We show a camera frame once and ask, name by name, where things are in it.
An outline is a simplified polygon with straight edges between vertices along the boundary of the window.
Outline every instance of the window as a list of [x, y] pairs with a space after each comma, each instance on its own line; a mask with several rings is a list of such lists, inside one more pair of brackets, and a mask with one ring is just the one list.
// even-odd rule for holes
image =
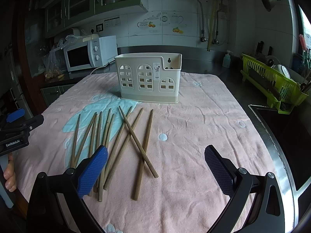
[[304, 29], [304, 38], [306, 40], [307, 48], [309, 49], [311, 48], [311, 24], [301, 8], [300, 8], [300, 11], [301, 11], [302, 24], [303, 24], [303, 29]]

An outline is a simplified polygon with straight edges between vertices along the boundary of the blue gripper pad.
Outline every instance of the blue gripper pad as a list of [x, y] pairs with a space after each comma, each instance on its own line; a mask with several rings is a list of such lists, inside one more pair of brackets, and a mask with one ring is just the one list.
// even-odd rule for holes
[[102, 145], [96, 150], [94, 155], [91, 157], [91, 161], [78, 178], [77, 192], [80, 198], [91, 191], [98, 176], [104, 168], [107, 159], [108, 150]]
[[234, 179], [214, 146], [209, 145], [205, 148], [204, 157], [223, 194], [232, 197], [234, 194]]
[[24, 115], [25, 115], [24, 109], [16, 110], [13, 113], [7, 115], [7, 123], [14, 122], [15, 120], [17, 120], [18, 118], [20, 118]]

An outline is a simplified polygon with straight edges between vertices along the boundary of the white plastic basket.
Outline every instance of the white plastic basket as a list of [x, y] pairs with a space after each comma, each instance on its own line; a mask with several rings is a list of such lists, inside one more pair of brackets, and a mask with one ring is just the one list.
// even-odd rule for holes
[[121, 98], [177, 103], [181, 54], [129, 53], [115, 57]]

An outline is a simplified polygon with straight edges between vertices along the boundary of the basket base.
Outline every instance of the basket base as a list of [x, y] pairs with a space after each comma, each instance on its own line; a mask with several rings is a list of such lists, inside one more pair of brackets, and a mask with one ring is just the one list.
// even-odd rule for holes
[[178, 103], [178, 96], [149, 96], [121, 93], [121, 99], [134, 100], [144, 103]]

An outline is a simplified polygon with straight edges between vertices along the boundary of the brown wooden door frame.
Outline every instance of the brown wooden door frame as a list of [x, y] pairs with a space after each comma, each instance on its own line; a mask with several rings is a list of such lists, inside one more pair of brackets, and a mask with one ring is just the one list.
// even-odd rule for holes
[[14, 64], [24, 97], [32, 114], [41, 114], [46, 108], [39, 85], [44, 84], [44, 74], [31, 77], [25, 47], [24, 19], [30, 0], [16, 0], [12, 20], [12, 51]]

